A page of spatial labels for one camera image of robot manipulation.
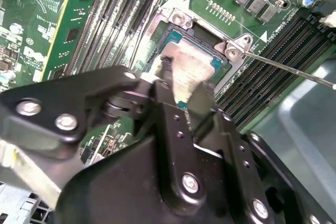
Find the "screw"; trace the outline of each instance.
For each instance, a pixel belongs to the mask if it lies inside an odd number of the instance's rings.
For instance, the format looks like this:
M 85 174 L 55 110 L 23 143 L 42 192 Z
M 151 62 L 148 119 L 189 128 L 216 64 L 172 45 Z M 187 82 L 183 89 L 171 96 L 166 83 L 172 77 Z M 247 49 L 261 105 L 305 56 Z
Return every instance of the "screw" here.
M 261 203 L 260 200 L 254 199 L 253 202 L 254 210 L 256 211 L 257 215 L 261 217 L 262 219 L 268 218 L 268 211 L 263 203 Z
M 125 74 L 128 78 L 131 78 L 131 79 L 133 79 L 133 80 L 136 78 L 136 76 L 135 76 L 134 74 L 132 74 L 132 73 L 124 72 L 124 74 Z
M 36 115 L 41 109 L 41 105 L 33 101 L 23 101 L 16 106 L 16 111 L 26 116 Z
M 62 114 L 55 120 L 56 126 L 64 131 L 72 131 L 77 127 L 77 119 L 70 114 Z
M 182 26 L 185 22 L 185 17 L 182 16 L 180 13 L 176 13 L 173 15 L 173 22 L 178 26 Z
M 251 133 L 251 137 L 252 137 L 255 141 L 257 141 L 257 142 L 260 141 L 259 136 L 257 136 L 257 135 L 254 134 L 254 133 Z
M 320 224 L 319 220 L 314 215 L 311 215 L 309 219 L 312 224 Z
M 184 188 L 191 194 L 198 192 L 198 182 L 191 174 L 184 174 L 182 177 L 182 184 Z

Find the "screwdriver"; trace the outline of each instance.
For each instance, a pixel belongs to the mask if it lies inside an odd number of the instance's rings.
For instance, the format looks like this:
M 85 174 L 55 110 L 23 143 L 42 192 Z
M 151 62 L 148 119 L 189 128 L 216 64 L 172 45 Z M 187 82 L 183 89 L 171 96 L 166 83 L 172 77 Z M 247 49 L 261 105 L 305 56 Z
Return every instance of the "screwdriver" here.
M 283 65 L 281 63 L 278 63 L 278 62 L 275 62 L 273 60 L 270 60 L 270 59 L 267 59 L 267 58 L 264 58 L 262 56 L 259 56 L 259 55 L 255 55 L 255 54 L 252 54 L 251 52 L 244 52 L 245 55 L 247 55 L 248 57 L 251 57 L 253 59 L 256 59 L 256 60 L 260 60 L 264 63 L 267 63 L 267 64 L 270 64 L 274 67 L 277 67 L 277 68 L 281 68 L 287 72 L 290 72 L 290 73 L 293 73 L 297 76 L 300 76 L 300 77 L 304 77 L 310 81 L 313 81 L 315 83 L 318 83 L 318 84 L 321 84 L 321 85 L 324 85 L 328 88 L 332 88 L 333 90 L 336 90 L 336 84 L 335 83 L 332 83 L 330 81 L 326 81 L 322 78 L 319 78 L 319 77 L 316 77 L 316 76 L 313 76 L 311 74 L 308 74 L 308 73 L 305 73 L 303 71 L 300 71 L 300 70 L 297 70 L 295 68 L 291 68 L 291 67 L 288 67 L 286 65 Z

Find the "motherboard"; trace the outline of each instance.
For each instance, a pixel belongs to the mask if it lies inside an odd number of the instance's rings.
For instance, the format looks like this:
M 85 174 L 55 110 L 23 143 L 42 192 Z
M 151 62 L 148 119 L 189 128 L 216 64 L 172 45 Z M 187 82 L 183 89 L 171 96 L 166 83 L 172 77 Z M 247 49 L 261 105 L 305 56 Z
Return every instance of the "motherboard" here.
M 336 0 L 0 0 L 0 92 L 113 65 L 156 74 L 173 57 L 176 103 L 198 83 L 244 132 L 336 52 Z M 132 144 L 132 120 L 91 131 L 92 164 Z

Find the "white connector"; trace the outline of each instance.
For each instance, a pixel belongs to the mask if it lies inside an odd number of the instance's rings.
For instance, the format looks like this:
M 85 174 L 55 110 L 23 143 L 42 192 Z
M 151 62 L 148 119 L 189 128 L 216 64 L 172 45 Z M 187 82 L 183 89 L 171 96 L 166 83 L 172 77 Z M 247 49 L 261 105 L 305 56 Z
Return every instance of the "white connector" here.
M 320 19 L 320 23 L 324 24 L 325 26 L 329 26 L 331 28 L 336 27 L 336 10 L 330 15 L 325 18 Z

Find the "black plastic part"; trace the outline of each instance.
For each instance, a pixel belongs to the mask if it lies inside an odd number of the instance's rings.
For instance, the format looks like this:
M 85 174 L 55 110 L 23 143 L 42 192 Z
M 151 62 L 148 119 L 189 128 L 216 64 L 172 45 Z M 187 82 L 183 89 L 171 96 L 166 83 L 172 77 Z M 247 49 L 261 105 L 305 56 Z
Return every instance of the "black plastic part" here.
M 55 158 L 73 156 L 87 129 L 95 127 L 100 108 L 111 95 L 138 84 L 124 73 L 123 66 L 87 72 L 63 79 L 11 89 L 0 94 L 0 137 L 28 150 Z M 41 105 L 41 111 L 24 116 L 16 106 L 26 100 Z M 71 114 L 78 126 L 60 130 L 55 119 Z

